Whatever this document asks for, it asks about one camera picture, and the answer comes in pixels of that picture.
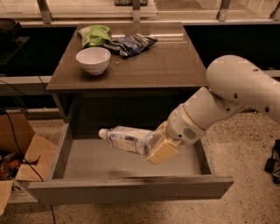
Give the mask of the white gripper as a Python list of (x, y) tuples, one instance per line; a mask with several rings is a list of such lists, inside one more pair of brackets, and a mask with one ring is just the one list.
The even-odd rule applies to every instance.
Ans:
[(182, 104), (169, 114), (167, 120), (156, 128), (156, 132), (159, 135), (167, 133), (173, 139), (166, 138), (156, 144), (147, 156), (153, 164), (161, 163), (178, 154), (181, 141), (185, 144), (195, 144), (206, 134), (204, 129), (192, 121)]

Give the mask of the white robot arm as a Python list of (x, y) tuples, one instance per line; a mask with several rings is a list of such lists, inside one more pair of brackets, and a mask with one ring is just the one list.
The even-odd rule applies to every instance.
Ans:
[(247, 108), (280, 123), (280, 82), (242, 57), (215, 59), (206, 70), (206, 85), (158, 126), (161, 139), (147, 159), (158, 164), (173, 157), (181, 143), (195, 144), (209, 127)]

